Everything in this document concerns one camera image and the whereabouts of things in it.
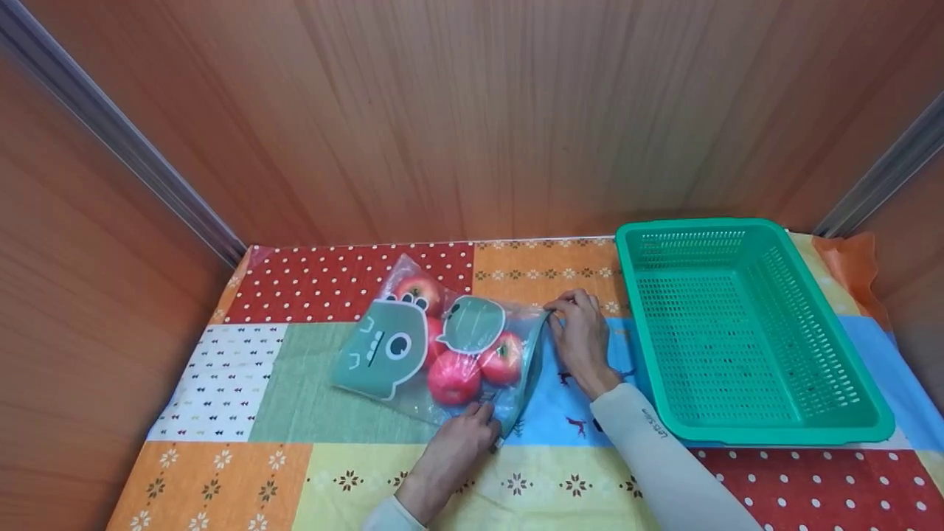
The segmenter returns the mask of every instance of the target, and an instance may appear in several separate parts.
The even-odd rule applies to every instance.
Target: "sleeve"
[[[395,496],[385,498],[367,516],[364,531],[425,531]]]
[[[748,510],[666,430],[634,386],[618,385],[590,409],[632,470],[662,529],[760,529]]]

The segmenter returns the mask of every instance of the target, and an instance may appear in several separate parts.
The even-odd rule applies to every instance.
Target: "ziplock bag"
[[[331,383],[434,424],[491,402],[504,439],[537,382],[548,315],[457,294],[403,254],[337,353]]]

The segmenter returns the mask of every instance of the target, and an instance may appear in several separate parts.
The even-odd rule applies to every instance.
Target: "patchwork tablecloth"
[[[765,529],[944,528],[944,421],[879,324],[887,318],[868,291],[868,249],[793,238],[898,430],[848,448],[692,452]],[[435,431],[327,383],[333,354],[402,252],[460,293],[534,304],[573,287],[598,294],[610,360],[632,380],[633,326],[612,239],[255,246],[143,445],[109,529],[358,528]],[[556,360],[544,361],[514,434],[434,527],[655,529],[646,493],[586,399]]]

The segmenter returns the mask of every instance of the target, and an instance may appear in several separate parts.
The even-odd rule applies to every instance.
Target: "apple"
[[[479,394],[480,371],[472,356],[445,351],[432,363],[426,385],[432,399],[442,405],[470,403]]]
[[[443,321],[436,317],[426,317],[426,359],[423,360],[423,368],[432,367],[432,362],[436,361],[440,354],[449,350],[446,343],[436,341],[436,338],[443,334]]]
[[[408,293],[412,296],[413,301],[417,299],[426,301],[426,307],[423,310],[428,316],[439,317],[443,314],[443,290],[433,279],[423,275],[414,275],[403,279],[396,285],[394,295],[397,300],[403,300],[403,297]]]
[[[493,385],[511,385],[521,379],[524,343],[511,332],[502,333],[495,344],[479,356],[485,381]]]

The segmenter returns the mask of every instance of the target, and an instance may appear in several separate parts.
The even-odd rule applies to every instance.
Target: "hand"
[[[606,362],[610,328],[599,312],[597,296],[574,289],[548,302],[544,309],[564,314],[566,324],[556,315],[550,316],[557,355],[591,401],[622,383]]]
[[[459,417],[447,420],[396,491],[396,498],[424,526],[443,510],[495,442],[501,424],[492,419],[494,411],[491,403],[471,403]]]

